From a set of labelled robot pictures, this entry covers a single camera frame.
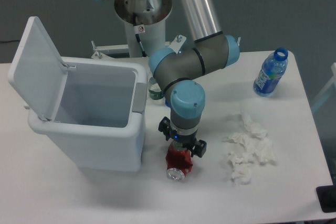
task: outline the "white table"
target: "white table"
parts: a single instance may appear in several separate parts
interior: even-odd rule
[[[253,80],[270,52],[242,53],[228,67],[197,79],[206,106],[197,137],[208,143],[185,182],[166,178],[168,142],[158,123],[169,108],[148,100],[142,168],[137,173],[79,169],[27,124],[23,100],[0,65],[0,223],[266,223],[333,218],[315,188],[331,185],[292,53],[274,94],[261,98]],[[223,137],[239,130],[243,109],[269,132],[278,165],[255,165],[251,184],[234,186]]]

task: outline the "blue bottle cap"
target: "blue bottle cap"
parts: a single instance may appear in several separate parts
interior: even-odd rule
[[[274,51],[274,58],[278,61],[284,61],[288,57],[288,51],[286,48],[279,47]]]

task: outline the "gray wall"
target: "gray wall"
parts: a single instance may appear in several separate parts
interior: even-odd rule
[[[241,36],[242,51],[283,46],[295,56],[308,100],[331,78],[336,62],[336,0],[213,0],[224,33]],[[113,0],[0,0],[0,40],[21,37],[29,16],[38,16],[62,56],[90,57],[96,45],[125,44]],[[167,40],[191,38],[180,0],[173,0]],[[11,62],[17,44],[0,44],[0,63]],[[336,156],[336,98],[315,115],[328,157]]]

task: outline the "bottle label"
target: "bottle label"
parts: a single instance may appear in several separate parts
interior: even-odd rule
[[[263,69],[261,69],[258,78],[256,79],[254,86],[260,93],[272,93],[278,84],[279,78],[274,78],[272,74],[267,74]]]

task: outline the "plastic water bottle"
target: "plastic water bottle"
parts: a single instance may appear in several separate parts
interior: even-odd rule
[[[266,97],[273,93],[276,85],[286,71],[288,63],[287,57],[288,51],[282,47],[278,48],[267,57],[253,84],[254,91],[258,95]]]

